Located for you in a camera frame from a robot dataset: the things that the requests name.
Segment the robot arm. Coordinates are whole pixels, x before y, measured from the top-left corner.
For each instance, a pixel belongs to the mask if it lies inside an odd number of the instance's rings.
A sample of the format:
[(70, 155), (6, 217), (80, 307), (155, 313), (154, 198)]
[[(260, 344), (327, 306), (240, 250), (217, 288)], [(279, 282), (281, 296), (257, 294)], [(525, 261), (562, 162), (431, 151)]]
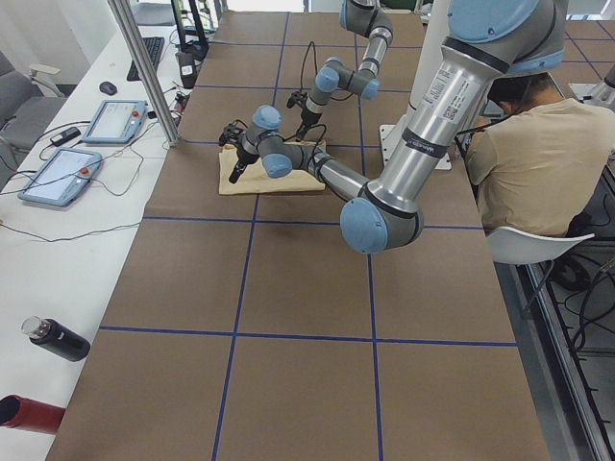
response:
[(345, 90), (362, 99), (376, 97), (381, 83), (379, 73), (387, 48), (393, 41), (393, 25), (378, 1), (349, 0), (341, 3), (340, 26), (357, 36), (368, 39), (360, 64), (355, 69), (341, 59), (330, 57), (316, 72), (308, 93), (295, 92), (287, 105), (302, 108), (301, 125), (296, 132), (298, 140), (316, 126), (325, 108), (337, 90)]
[(560, 64), (567, 8), (564, 1), (452, 2), (442, 62), (377, 178), (361, 176), (322, 147), (286, 142), (279, 111), (263, 105), (249, 124), (234, 121), (220, 136), (221, 145), (236, 150), (230, 182), (254, 163), (273, 179), (306, 171), (344, 200), (340, 227), (353, 250), (375, 254), (409, 244), (423, 228), (416, 202), (422, 187), (492, 83)]

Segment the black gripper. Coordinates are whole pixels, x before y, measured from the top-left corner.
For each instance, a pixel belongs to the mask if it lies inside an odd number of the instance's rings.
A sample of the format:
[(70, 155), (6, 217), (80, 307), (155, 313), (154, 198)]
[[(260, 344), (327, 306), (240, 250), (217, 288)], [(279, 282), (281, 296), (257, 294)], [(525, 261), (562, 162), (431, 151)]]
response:
[(301, 124), (295, 133), (295, 139), (297, 141), (303, 140), (308, 131), (319, 122), (320, 118), (321, 113), (314, 112), (304, 106), (301, 112)]
[(236, 148), (237, 162), (235, 163), (232, 173), (229, 176), (229, 182), (232, 184), (237, 183), (240, 177), (245, 172), (246, 168), (249, 165), (256, 163), (258, 160), (257, 155), (249, 153), (248, 151), (244, 149), (242, 145), (237, 144), (235, 148)]

